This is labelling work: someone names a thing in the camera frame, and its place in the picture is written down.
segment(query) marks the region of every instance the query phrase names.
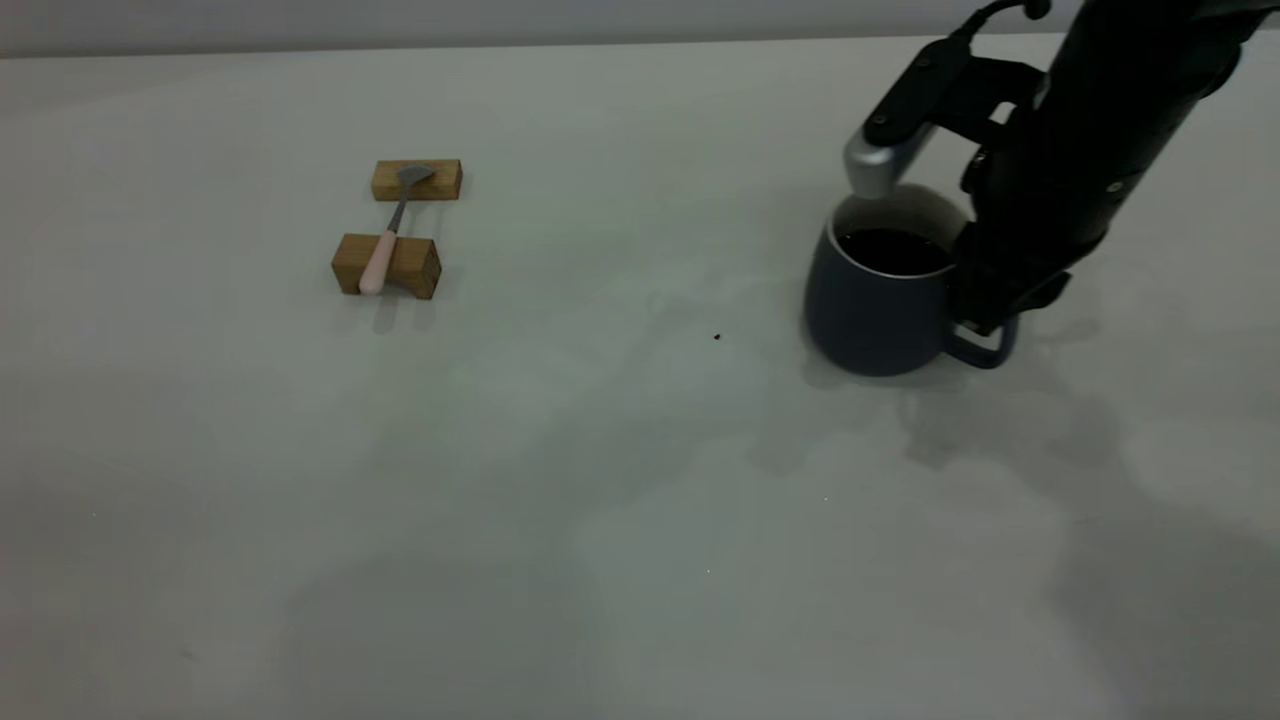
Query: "white table surface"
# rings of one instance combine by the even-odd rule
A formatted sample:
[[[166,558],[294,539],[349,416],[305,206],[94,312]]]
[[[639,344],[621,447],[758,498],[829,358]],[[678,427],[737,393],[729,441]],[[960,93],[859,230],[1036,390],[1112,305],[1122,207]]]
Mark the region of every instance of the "white table surface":
[[[801,287],[924,41],[0,63],[0,716],[1275,716],[1280,35],[1006,368],[859,380]],[[329,269],[392,158],[431,302]]]

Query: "metal spoon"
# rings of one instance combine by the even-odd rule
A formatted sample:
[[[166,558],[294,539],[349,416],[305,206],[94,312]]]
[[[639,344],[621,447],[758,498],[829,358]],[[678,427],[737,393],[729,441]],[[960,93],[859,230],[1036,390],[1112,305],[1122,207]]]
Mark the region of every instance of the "metal spoon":
[[[360,274],[361,295],[378,295],[383,291],[383,286],[387,283],[387,266],[390,265],[392,251],[396,250],[396,233],[399,232],[399,222],[404,215],[404,205],[408,202],[408,190],[433,174],[435,170],[426,165],[404,165],[396,173],[401,181],[401,202],[396,206],[396,214],[392,215],[392,222],[383,232],[383,237],[378,238],[374,256],[369,259],[369,265],[365,265],[365,272]]]

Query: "mug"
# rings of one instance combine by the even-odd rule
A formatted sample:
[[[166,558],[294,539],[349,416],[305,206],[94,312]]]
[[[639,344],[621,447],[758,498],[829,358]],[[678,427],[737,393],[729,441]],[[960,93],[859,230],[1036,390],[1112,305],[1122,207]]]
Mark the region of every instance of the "mug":
[[[901,184],[883,199],[847,197],[827,219],[805,288],[814,345],[860,375],[910,373],[946,352],[998,368],[1018,340],[1018,318],[989,350],[956,336],[948,311],[951,249],[969,218],[937,192]]]

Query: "black robotic arm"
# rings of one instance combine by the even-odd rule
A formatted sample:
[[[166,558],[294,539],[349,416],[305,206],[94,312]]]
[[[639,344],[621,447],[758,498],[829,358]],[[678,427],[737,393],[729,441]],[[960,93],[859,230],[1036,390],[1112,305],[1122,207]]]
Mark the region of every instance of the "black robotic arm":
[[[977,220],[956,241],[954,319],[982,334],[1053,302],[1196,104],[1280,0],[1087,0],[1050,70],[974,58],[997,0],[913,60],[845,149],[859,195],[890,192],[933,128],[980,145],[961,182]],[[1001,102],[1015,110],[989,119]]]

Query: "coffee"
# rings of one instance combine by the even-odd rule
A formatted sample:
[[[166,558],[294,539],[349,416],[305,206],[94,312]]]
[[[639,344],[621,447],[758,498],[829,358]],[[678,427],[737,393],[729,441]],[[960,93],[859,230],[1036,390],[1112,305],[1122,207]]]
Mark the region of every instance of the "coffee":
[[[946,250],[905,231],[854,231],[836,242],[854,263],[887,275],[928,275],[951,265]]]

